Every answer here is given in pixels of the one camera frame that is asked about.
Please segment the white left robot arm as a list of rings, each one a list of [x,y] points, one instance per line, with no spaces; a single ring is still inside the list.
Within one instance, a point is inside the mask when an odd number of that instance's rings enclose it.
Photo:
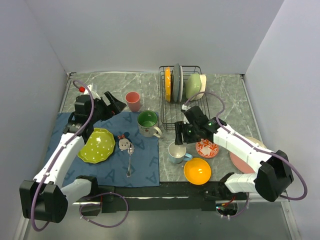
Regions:
[[[96,177],[80,175],[63,186],[65,176],[89,137],[94,124],[121,113],[126,104],[105,92],[110,104],[91,93],[76,97],[74,111],[70,114],[60,141],[43,167],[32,179],[24,180],[19,187],[22,214],[26,219],[60,223],[68,207],[81,198],[94,201],[99,195]]]

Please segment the cream square cartoon dish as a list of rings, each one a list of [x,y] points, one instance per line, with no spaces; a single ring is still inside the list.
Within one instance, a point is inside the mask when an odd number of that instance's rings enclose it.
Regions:
[[[200,81],[201,81],[201,87],[200,87],[200,92],[205,92],[206,91],[206,84],[207,84],[207,76],[205,74],[200,74]],[[197,101],[203,97],[204,93],[199,93],[194,97],[194,101]]]

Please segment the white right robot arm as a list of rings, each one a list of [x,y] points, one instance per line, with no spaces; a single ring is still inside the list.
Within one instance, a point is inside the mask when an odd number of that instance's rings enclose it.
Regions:
[[[235,154],[253,169],[253,173],[226,174],[219,182],[219,195],[230,199],[236,193],[257,193],[269,202],[274,202],[293,182],[291,168],[287,165],[287,155],[278,150],[274,152],[234,131],[225,121],[213,117],[209,119],[199,106],[181,111],[187,122],[175,122],[175,144],[191,144],[200,140],[225,148]]]

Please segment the light blue mug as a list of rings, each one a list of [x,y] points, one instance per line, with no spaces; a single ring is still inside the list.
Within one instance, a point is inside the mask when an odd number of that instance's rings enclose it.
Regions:
[[[174,142],[170,143],[168,146],[168,160],[173,164],[179,164],[183,161],[190,161],[193,156],[187,153],[187,148],[185,145],[176,145]]]

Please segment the green square panda dish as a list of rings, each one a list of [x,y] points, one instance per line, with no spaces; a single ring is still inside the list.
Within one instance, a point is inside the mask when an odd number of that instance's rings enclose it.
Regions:
[[[191,74],[185,83],[186,98],[190,99],[197,94],[201,89],[201,85],[200,75],[198,73]]]

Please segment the orange polka dot plate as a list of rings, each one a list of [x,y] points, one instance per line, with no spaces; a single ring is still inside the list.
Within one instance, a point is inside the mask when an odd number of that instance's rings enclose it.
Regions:
[[[164,71],[164,88],[165,100],[169,103],[171,101],[171,69],[169,66]]]

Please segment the blue floral plate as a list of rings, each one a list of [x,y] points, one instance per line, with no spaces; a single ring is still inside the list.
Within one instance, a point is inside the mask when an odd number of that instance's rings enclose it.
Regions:
[[[172,87],[172,99],[176,103],[179,97],[179,89],[180,89],[180,65],[176,63],[172,70],[171,75],[173,87]]]

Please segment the red white patterned dish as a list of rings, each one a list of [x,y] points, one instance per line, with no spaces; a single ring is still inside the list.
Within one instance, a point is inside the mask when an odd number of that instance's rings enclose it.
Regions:
[[[201,139],[195,144],[197,153],[206,159],[214,158],[219,152],[219,146],[207,139]]]

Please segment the teal rim white plate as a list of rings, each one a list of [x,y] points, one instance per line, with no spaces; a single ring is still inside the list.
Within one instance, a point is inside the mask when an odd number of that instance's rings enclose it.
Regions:
[[[179,92],[178,92],[178,101],[181,102],[183,98],[183,87],[184,87],[184,78],[183,78],[183,67],[179,66]]]

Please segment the orange bowl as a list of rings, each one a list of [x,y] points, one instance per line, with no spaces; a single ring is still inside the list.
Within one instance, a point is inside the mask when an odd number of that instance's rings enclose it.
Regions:
[[[187,161],[183,173],[191,184],[197,186],[207,183],[212,176],[210,165],[202,158],[193,158]]]

